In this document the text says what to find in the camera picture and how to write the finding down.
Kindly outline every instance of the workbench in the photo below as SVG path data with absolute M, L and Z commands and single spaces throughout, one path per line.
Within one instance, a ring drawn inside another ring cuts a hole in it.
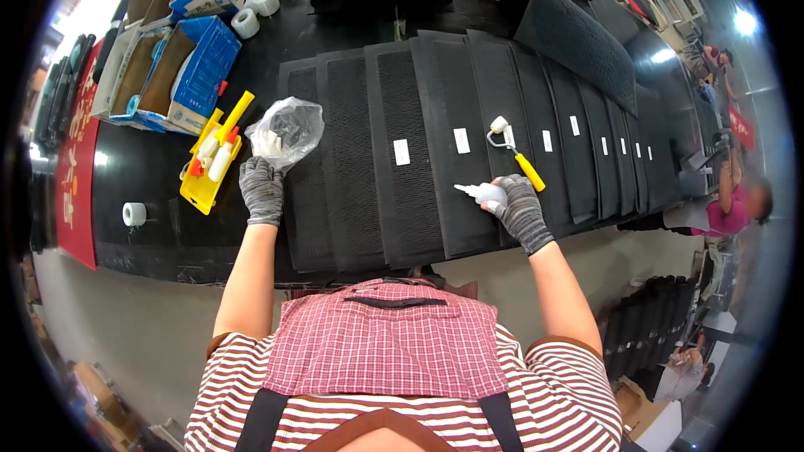
M 405 32 L 418 29 L 464 33 L 474 28 L 499 36 L 510 33 L 493 0 L 454 0 L 453 11 L 405 18 Z M 226 114 L 245 90 L 255 99 L 240 120 L 240 129 L 260 118 L 276 99 L 276 76 L 281 62 L 313 57 L 337 49 L 399 40 L 393 12 L 373 15 L 322 16 L 310 14 L 308 0 L 281 0 L 278 13 L 260 18 L 260 31 L 243 41 L 218 101 Z M 701 125 L 686 67 L 674 58 L 653 62 L 667 44 L 643 25 L 626 46 L 636 67 L 637 83 L 658 92 L 666 112 L 674 159 L 701 150 Z M 244 146 L 230 167 L 209 216 L 178 194 L 178 174 L 195 138 L 176 133 L 150 133 L 100 123 L 95 153 L 107 157 L 94 166 L 93 241 L 98 267 L 130 275 L 193 284 L 225 283 L 242 240 L 247 209 L 237 185 L 240 163 L 251 156 Z M 684 198 L 707 192 L 705 178 L 682 183 Z M 146 204 L 148 222 L 129 229 L 121 220 L 127 201 Z M 318 287 L 327 283 L 389 275 L 381 269 L 361 275 L 331 272 L 298 274 L 291 265 L 284 225 L 276 244 L 276 288 Z

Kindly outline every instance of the gray work glove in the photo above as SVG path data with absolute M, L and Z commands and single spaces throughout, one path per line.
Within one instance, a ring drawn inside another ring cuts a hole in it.
M 497 216 L 508 234 L 519 241 L 528 257 L 553 241 L 553 236 L 544 223 L 539 198 L 528 178 L 517 174 L 499 176 L 494 183 L 505 191 L 508 206 L 504 208 L 492 200 L 484 203 L 486 210 Z
M 249 157 L 240 165 L 240 192 L 250 214 L 248 225 L 279 227 L 285 197 L 284 177 L 285 174 L 268 164 L 265 157 Z

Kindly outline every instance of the striped shirt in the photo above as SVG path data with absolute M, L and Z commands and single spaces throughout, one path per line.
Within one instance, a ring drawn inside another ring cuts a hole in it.
M 187 450 L 234 449 L 275 339 L 276 333 L 262 340 L 231 333 L 217 346 L 187 424 Z M 618 450 L 621 416 L 597 353 L 574 339 L 547 337 L 523 357 L 517 339 L 500 325 L 496 343 L 525 450 Z M 456 450 L 501 450 L 476 400 L 354 394 L 291 397 L 272 450 L 303 449 L 383 408 L 411 417 Z

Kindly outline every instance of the gray concrete floor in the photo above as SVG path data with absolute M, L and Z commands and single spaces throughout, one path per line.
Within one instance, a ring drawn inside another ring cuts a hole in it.
M 595 314 L 627 291 L 632 277 L 686 275 L 701 237 L 602 229 L 559 242 Z M 204 369 L 222 289 L 93 271 L 48 250 L 34 256 L 43 321 L 65 360 L 97 362 L 149 423 L 185 426 Z M 459 286 L 478 281 L 479 298 L 528 346 L 544 335 L 536 285 L 520 249 L 437 264 Z M 286 292 L 276 292 L 274 322 Z

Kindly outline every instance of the plastic bag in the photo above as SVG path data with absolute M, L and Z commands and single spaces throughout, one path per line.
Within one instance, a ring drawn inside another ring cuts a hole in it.
M 316 148 L 323 134 L 321 106 L 293 96 L 274 102 L 245 131 L 254 156 L 285 173 Z

